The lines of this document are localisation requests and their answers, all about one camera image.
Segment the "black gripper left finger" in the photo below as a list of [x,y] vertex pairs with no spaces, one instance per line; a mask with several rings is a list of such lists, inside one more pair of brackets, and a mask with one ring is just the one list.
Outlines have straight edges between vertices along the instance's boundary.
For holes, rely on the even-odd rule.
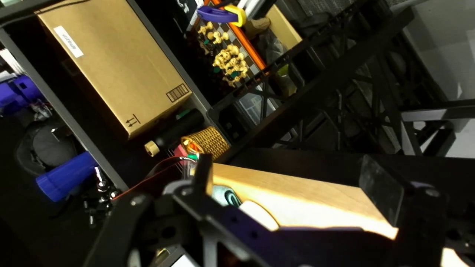
[[202,236],[204,266],[219,267],[219,245],[251,267],[272,267],[272,248],[263,242],[266,229],[240,208],[222,206],[208,193],[213,178],[213,156],[202,154],[197,162],[191,186],[180,186],[174,200],[198,223]]

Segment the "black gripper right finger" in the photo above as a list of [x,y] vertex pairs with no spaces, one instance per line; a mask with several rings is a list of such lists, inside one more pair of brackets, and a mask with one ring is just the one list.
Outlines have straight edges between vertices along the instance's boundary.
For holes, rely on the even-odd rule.
[[372,156],[363,157],[360,187],[398,229],[388,267],[440,267],[449,198],[431,184],[406,180]]

